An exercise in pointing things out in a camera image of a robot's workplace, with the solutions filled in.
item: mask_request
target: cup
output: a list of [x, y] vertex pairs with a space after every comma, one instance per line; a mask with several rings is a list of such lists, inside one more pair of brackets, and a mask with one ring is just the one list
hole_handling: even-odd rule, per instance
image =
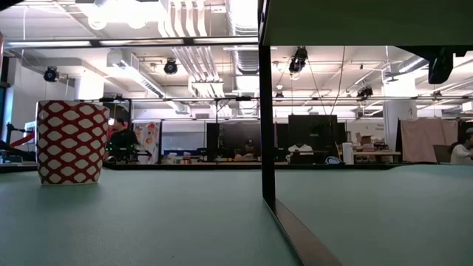
[[101, 175], [109, 109], [92, 103], [36, 104], [36, 162], [42, 185], [92, 184]]

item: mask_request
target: man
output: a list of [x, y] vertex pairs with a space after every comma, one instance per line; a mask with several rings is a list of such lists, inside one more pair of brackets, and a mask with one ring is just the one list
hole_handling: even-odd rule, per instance
[[255, 148], [253, 140], [247, 140], [245, 143], [245, 151], [235, 155], [234, 161], [235, 162], [242, 162], [242, 161], [253, 161], [256, 159], [255, 155]]
[[115, 118], [112, 126], [114, 133], [107, 143], [109, 155], [114, 156], [117, 160], [121, 160], [123, 156], [129, 155], [129, 150], [134, 150], [135, 145], [139, 144], [136, 134], [129, 130], [123, 118]]
[[473, 129], [468, 129], [464, 140], [453, 143], [450, 148], [450, 164], [473, 166]]

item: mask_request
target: green tabletop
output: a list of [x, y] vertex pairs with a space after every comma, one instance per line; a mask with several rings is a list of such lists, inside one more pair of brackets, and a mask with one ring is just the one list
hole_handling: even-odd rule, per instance
[[276, 196], [344, 265], [473, 265], [473, 167], [278, 171]]
[[296, 265], [260, 171], [103, 171], [98, 185], [0, 175], [0, 265]]

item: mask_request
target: curtain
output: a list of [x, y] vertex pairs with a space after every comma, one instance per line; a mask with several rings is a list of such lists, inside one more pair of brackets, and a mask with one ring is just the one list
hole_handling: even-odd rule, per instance
[[403, 161], [436, 163], [433, 145], [451, 145], [457, 141], [456, 121], [420, 118], [401, 121]]

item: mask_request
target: spotlight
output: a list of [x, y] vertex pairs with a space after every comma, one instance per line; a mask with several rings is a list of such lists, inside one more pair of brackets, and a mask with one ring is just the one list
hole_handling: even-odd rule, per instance
[[366, 86], [358, 91], [356, 97], [368, 98], [372, 96], [372, 88], [371, 86]]
[[307, 50], [305, 47], [297, 47], [297, 51], [289, 64], [289, 72], [299, 73], [305, 67], [305, 61], [307, 60]]
[[47, 67], [47, 70], [44, 73], [43, 78], [47, 82], [58, 82], [59, 81], [58, 68], [56, 66]]
[[174, 75], [177, 73], [176, 59], [168, 59], [168, 62], [164, 66], [164, 72], [168, 75]]
[[275, 98], [283, 98], [284, 95], [282, 94], [282, 92], [277, 92], [276, 93], [276, 96], [274, 96]]

